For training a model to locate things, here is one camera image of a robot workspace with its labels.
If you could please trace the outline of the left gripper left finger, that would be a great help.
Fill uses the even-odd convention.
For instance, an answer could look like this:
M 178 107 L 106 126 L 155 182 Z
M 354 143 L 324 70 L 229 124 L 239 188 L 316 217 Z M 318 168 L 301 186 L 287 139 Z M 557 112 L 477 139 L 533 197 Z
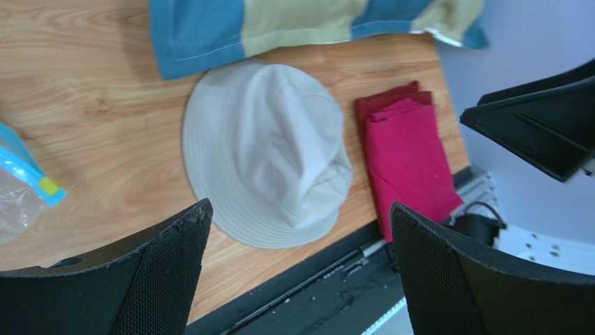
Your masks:
M 2 334 L 183 334 L 213 216 L 204 199 L 51 267 L 1 273 Z

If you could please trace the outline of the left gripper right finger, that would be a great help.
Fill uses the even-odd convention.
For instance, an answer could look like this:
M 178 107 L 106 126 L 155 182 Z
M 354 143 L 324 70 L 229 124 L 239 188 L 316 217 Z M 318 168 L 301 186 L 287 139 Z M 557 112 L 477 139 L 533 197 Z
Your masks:
M 593 334 L 594 277 L 523 260 L 394 202 L 392 246 L 415 334 Z

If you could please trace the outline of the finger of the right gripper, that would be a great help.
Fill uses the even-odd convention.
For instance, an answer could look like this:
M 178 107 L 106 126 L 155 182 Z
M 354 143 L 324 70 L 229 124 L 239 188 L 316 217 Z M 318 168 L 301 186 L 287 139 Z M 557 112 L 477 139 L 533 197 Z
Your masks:
M 560 182 L 593 176 L 594 61 L 486 94 L 460 123 Z

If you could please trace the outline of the clear zip top bag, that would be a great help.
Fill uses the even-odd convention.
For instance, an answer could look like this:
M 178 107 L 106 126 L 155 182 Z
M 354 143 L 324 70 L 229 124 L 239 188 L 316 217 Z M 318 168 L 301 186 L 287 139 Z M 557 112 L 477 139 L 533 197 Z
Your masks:
M 19 135 L 1 125 L 1 243 L 30 228 L 58 205 L 67 192 L 48 177 Z

